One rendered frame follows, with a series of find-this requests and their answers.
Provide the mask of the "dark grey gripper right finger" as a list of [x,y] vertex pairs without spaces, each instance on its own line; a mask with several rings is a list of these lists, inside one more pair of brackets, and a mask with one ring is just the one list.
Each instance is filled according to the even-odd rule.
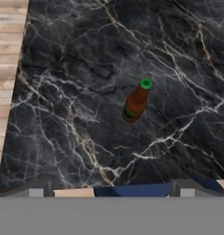
[[224,197],[223,193],[207,189],[190,179],[176,179],[171,181],[170,197]]

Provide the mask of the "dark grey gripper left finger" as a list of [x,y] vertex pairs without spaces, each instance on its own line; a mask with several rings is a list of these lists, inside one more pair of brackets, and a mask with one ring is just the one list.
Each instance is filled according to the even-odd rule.
[[49,180],[34,180],[0,194],[0,197],[53,197],[52,183]]

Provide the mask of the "navy blue base cabinet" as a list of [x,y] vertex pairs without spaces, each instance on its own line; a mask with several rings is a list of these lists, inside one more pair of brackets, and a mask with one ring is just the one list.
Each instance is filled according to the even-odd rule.
[[[194,177],[193,180],[205,187],[224,194],[224,188],[212,179]],[[149,185],[118,185],[95,187],[95,196],[168,196],[171,192],[171,184],[149,184]]]

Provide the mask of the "brown beer bottle green cap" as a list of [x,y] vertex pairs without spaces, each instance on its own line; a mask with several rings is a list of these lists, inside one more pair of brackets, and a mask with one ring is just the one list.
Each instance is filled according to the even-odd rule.
[[152,81],[149,78],[142,79],[139,86],[128,95],[122,111],[122,117],[130,122],[136,122],[148,106],[148,95]]

